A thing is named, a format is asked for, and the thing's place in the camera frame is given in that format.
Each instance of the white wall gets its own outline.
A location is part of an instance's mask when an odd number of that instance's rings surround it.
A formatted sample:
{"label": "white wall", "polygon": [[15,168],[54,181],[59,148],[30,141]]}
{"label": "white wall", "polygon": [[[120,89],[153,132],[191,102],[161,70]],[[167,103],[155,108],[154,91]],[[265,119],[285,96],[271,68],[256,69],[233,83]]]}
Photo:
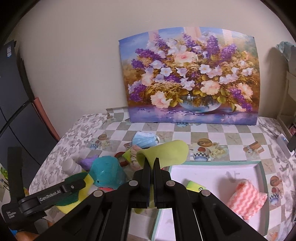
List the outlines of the white wall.
{"label": "white wall", "polygon": [[126,106],[119,39],[176,26],[254,36],[261,76],[259,114],[276,116],[286,63],[272,48],[294,40],[260,0],[41,0],[13,35],[32,89],[62,136],[83,114]]}

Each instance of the purple lilac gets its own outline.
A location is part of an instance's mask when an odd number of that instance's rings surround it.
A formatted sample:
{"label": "purple lilac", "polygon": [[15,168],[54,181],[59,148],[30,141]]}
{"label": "purple lilac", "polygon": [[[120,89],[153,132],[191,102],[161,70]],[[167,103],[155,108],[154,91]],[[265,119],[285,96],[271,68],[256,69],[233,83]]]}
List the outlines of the purple lilac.
{"label": "purple lilac", "polygon": [[177,82],[177,83],[180,83],[180,78],[178,78],[177,76],[173,75],[173,74],[170,74],[168,77],[164,77],[164,80],[167,80],[167,81],[174,81],[174,82]]}
{"label": "purple lilac", "polygon": [[187,48],[192,48],[192,47],[196,46],[196,43],[192,40],[190,35],[183,34],[183,39],[185,40],[185,44],[186,44]]}
{"label": "purple lilac", "polygon": [[212,35],[207,40],[207,52],[209,55],[218,54],[220,52],[218,39]]}
{"label": "purple lilac", "polygon": [[237,100],[239,105],[246,109],[246,111],[252,111],[252,105],[246,101],[244,96],[242,95],[242,91],[236,88],[229,88],[230,93],[232,94],[233,98]]}
{"label": "purple lilac", "polygon": [[135,59],[133,59],[131,61],[131,65],[133,66],[134,69],[136,69],[136,68],[144,69],[145,68],[144,65],[143,65],[143,63],[141,61],[135,60]]}
{"label": "purple lilac", "polygon": [[167,46],[166,42],[159,36],[159,34],[155,33],[154,38],[155,38],[155,41],[156,41],[156,46],[158,46],[162,50],[168,49],[168,46]]}
{"label": "purple lilac", "polygon": [[130,94],[130,100],[135,101],[135,102],[141,102],[142,98],[140,97],[141,92],[143,92],[146,89],[145,85],[139,85],[137,86],[133,93]]}
{"label": "purple lilac", "polygon": [[236,50],[237,46],[235,44],[230,44],[227,47],[223,48],[221,50],[221,62],[230,60]]}
{"label": "purple lilac", "polygon": [[136,49],[135,53],[138,54],[140,58],[151,58],[152,60],[161,60],[161,57],[158,54],[155,54],[153,51],[149,49]]}
{"label": "purple lilac", "polygon": [[192,74],[191,74],[192,79],[198,79],[199,77],[200,77],[200,74],[197,71],[192,72]]}

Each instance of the refrigerator door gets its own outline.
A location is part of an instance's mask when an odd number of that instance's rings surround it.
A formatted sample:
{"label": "refrigerator door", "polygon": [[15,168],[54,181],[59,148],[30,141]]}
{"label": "refrigerator door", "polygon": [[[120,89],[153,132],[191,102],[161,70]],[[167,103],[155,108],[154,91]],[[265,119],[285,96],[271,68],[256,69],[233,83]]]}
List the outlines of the refrigerator door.
{"label": "refrigerator door", "polygon": [[2,115],[2,112],[0,110],[0,135],[1,135],[1,130],[4,127],[5,123],[6,123],[6,121],[5,121],[4,116]]}
{"label": "refrigerator door", "polygon": [[20,143],[40,165],[57,144],[31,103],[15,117],[10,127]]}
{"label": "refrigerator door", "polygon": [[[7,149],[8,147],[21,147],[21,143],[17,140],[10,128],[7,128],[0,137],[0,163],[7,169]],[[30,154],[22,149],[22,179],[25,188],[29,188],[33,178],[35,177],[40,165],[30,156]]]}
{"label": "refrigerator door", "polygon": [[14,41],[0,50],[0,107],[8,120],[26,101],[28,96],[17,68]]}

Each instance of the black refrigerator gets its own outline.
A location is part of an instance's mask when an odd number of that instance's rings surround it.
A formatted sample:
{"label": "black refrigerator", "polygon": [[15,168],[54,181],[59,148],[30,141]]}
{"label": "black refrigerator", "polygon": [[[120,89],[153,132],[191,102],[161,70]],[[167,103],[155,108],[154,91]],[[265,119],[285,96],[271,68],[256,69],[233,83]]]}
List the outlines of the black refrigerator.
{"label": "black refrigerator", "polygon": [[22,147],[22,178],[28,188],[57,141],[34,108],[14,47],[11,41],[0,50],[0,163],[7,169],[8,147]]}

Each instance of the yellow tag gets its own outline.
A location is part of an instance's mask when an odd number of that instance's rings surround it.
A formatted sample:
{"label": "yellow tag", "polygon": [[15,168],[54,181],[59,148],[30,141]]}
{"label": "yellow tag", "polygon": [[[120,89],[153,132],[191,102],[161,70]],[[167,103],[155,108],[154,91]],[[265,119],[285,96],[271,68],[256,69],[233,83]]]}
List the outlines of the yellow tag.
{"label": "yellow tag", "polygon": [[200,192],[201,190],[206,189],[206,187],[193,181],[189,181],[188,185],[186,186],[186,189],[194,192]]}

